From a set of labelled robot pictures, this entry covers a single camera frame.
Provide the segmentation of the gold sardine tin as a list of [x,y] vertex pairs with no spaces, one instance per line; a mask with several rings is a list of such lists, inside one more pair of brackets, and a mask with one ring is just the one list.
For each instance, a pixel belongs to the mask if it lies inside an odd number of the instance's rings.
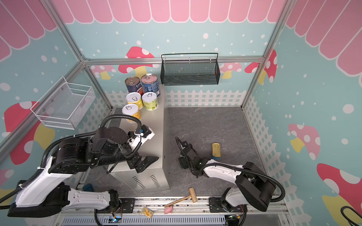
[[219,143],[212,144],[212,159],[219,160],[222,156],[221,145]]

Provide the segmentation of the small yellow can white lid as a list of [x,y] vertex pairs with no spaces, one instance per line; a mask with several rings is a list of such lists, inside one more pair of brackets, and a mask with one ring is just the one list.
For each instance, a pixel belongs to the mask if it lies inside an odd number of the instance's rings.
[[126,95],[126,101],[128,104],[136,104],[140,109],[143,108],[143,102],[141,98],[141,94],[138,92],[131,92]]
[[122,113],[124,115],[133,116],[139,120],[141,120],[141,114],[139,107],[136,104],[127,104],[122,108]]
[[158,108],[157,94],[154,92],[144,93],[142,96],[143,105],[146,110],[154,111]]

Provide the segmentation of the dark blue tomato can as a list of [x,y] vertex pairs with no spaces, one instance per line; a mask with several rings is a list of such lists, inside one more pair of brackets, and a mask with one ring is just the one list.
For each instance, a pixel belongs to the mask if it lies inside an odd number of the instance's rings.
[[139,94],[143,95],[143,87],[138,77],[129,77],[125,80],[125,84],[129,93],[138,92]]

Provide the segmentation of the blue soup can pink lid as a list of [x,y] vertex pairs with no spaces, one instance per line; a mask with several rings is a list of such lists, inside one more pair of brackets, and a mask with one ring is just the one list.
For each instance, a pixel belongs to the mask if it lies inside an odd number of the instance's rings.
[[160,96],[160,88],[158,83],[158,78],[156,75],[147,73],[141,77],[141,84],[143,88],[143,92],[153,92],[157,97]]

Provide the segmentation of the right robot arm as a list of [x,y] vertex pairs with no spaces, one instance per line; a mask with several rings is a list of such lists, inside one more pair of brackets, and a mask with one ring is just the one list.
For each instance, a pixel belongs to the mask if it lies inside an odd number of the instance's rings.
[[175,137],[175,141],[181,152],[179,162],[183,169],[189,169],[197,178],[217,178],[236,186],[226,189],[222,195],[223,201],[228,205],[251,205],[259,211],[266,212],[270,203],[285,198],[286,191],[283,185],[266,175],[254,163],[232,165],[201,158],[192,144],[181,141],[178,137]]

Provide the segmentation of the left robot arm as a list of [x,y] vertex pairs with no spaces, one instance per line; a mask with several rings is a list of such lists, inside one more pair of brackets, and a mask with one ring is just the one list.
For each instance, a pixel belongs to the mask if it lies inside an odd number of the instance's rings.
[[90,192],[71,188],[65,180],[79,172],[103,167],[110,173],[118,163],[143,172],[157,161],[155,156],[142,158],[138,151],[154,137],[152,129],[130,115],[110,115],[96,131],[61,138],[50,144],[36,173],[18,182],[17,188],[1,198],[15,197],[2,205],[8,217],[44,218],[69,209],[94,209],[114,213],[123,207],[116,190]]

